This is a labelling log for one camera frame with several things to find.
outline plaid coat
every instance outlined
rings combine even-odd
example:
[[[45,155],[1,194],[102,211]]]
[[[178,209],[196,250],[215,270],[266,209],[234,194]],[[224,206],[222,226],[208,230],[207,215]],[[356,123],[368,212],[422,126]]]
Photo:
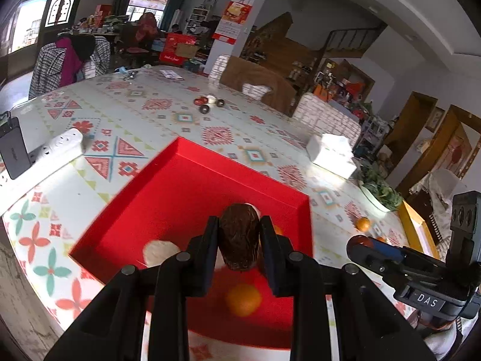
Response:
[[[49,43],[40,49],[28,93],[29,100],[59,87],[65,50],[57,48],[55,43]],[[110,65],[110,43],[104,37],[95,37],[95,50],[90,59],[95,65],[96,76],[107,73]]]

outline screw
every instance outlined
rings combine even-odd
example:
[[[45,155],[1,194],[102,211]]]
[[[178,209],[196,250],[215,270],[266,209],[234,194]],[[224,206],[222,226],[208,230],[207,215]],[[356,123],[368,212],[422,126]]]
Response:
[[[134,266],[134,265],[124,266],[124,267],[122,267],[121,272],[122,272],[122,274],[124,274],[124,275],[134,274],[134,272],[135,272],[135,266]]]
[[[347,265],[344,266],[344,270],[346,271],[346,273],[350,275],[355,275],[359,272],[359,267],[357,267],[353,263],[348,263]]]
[[[187,262],[189,259],[191,259],[191,255],[186,251],[182,251],[177,254],[176,259],[179,262]]]
[[[302,252],[293,251],[289,254],[289,259],[293,260],[294,262],[300,262],[304,258]]]

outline patterned tablecloth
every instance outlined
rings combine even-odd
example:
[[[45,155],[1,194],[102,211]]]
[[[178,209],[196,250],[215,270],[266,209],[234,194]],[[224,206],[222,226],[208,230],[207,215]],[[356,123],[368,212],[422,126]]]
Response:
[[[353,183],[309,161],[306,133],[288,117],[237,91],[211,87],[205,77],[180,69],[178,73],[184,81],[165,79],[159,68],[142,69],[130,82],[119,73],[97,77],[12,112],[20,119],[28,150],[72,126],[85,136],[83,156],[40,183],[3,216],[21,267],[63,329],[102,288],[68,257],[70,248],[125,184],[177,136],[308,194],[314,258],[319,263],[341,267],[349,262],[346,243],[357,234],[353,222],[362,215],[393,244],[407,245],[395,213],[380,212]],[[226,104],[202,115],[192,102],[208,94]],[[411,307],[393,299],[392,288],[377,275],[369,276],[405,316],[410,314]],[[195,361],[289,359],[287,351],[231,345],[192,333],[189,341]]]

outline red tray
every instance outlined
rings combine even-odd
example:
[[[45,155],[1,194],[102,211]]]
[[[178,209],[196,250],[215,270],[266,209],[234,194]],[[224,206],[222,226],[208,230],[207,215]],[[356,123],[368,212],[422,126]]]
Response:
[[[142,249],[153,239],[187,247],[204,232],[210,215],[248,202],[288,236],[294,249],[312,256],[309,197],[184,138],[177,138],[130,181],[94,220],[70,256],[101,282],[122,266],[145,267]],[[224,295],[237,283],[261,292],[261,306],[247,318],[227,311]],[[189,298],[188,328],[241,345],[290,348],[293,300],[275,298],[257,269],[215,272],[205,298]]]

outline magenta clothing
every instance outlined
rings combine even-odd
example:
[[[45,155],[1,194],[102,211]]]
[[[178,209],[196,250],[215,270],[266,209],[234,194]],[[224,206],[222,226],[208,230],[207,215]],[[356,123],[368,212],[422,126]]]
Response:
[[[62,74],[60,76],[59,87],[61,88],[76,82],[77,73],[82,68],[83,63],[78,59],[77,53],[72,46],[72,41],[70,38],[61,38],[55,42],[55,45],[58,48],[66,49],[65,58],[62,65]]]

